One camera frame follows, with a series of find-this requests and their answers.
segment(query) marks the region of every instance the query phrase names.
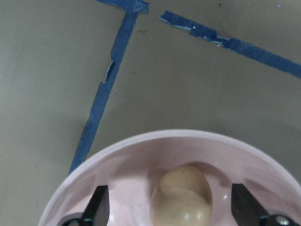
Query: pink bowl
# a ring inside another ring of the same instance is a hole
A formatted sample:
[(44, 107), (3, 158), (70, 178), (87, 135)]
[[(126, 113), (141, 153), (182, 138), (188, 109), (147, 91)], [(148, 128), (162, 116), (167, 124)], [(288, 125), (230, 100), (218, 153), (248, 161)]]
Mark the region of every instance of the pink bowl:
[(237, 225), (230, 209), (231, 184), (243, 183), (268, 210), (301, 222), (301, 187), (275, 160), (230, 137), (195, 130), (164, 130), (120, 141), (80, 165), (59, 186), (39, 226), (55, 226), (83, 212), (96, 186), (108, 185), (108, 226), (150, 226), (150, 198), (168, 170), (191, 164), (206, 176), (213, 194), (212, 226)]

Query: beige egg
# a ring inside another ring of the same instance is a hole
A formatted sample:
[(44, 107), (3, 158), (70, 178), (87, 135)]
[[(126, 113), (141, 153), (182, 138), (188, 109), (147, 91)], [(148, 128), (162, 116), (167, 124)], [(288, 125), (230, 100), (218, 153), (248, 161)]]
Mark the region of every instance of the beige egg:
[(153, 226), (207, 226), (211, 213), (210, 186), (204, 174), (190, 165), (168, 171), (153, 192)]

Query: metal screw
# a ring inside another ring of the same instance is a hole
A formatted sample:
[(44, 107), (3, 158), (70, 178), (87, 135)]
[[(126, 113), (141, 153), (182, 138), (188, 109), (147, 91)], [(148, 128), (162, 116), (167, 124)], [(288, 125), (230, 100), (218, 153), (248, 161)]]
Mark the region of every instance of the metal screw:
[(287, 218), (283, 217), (283, 216), (277, 216), (276, 217), (276, 221), (280, 224), (280, 225), (289, 225), (290, 222)]

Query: blue tape line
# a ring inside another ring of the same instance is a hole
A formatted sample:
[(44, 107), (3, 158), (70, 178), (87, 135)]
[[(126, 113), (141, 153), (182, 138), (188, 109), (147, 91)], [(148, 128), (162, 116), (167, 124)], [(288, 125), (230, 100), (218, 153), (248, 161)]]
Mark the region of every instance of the blue tape line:
[(105, 4), (111, 4), (124, 9), (128, 13), (147, 13), (148, 3), (142, 0), (97, 0)]
[(126, 12), (111, 51), (111, 65), (107, 71), (107, 78), (105, 82), (102, 82), (98, 88), (91, 108), (90, 117), (84, 127), (69, 173), (72, 173), (85, 160), (91, 149), (100, 119), (109, 99), (110, 92), (116, 79), (137, 17), (138, 13), (133, 14)]
[(301, 65), (281, 56), (238, 39), (221, 37), (215, 30), (169, 11), (165, 11), (160, 16), (160, 19), (174, 27), (189, 30), (190, 35), (205, 39), (208, 42), (217, 43), (226, 49), (301, 78)]

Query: speckled surface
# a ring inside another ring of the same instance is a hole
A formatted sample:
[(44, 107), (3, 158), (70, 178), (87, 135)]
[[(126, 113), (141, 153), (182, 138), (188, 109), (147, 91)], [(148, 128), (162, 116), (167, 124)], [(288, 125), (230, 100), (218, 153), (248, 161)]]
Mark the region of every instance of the speckled surface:
[[(301, 64), (301, 2), (149, 3), (89, 156), (147, 131), (198, 129), (261, 149), (301, 181), (301, 80), (158, 19), (167, 9)], [(93, 0), (1, 1), (3, 225), (36, 225), (66, 177), (123, 16)]]

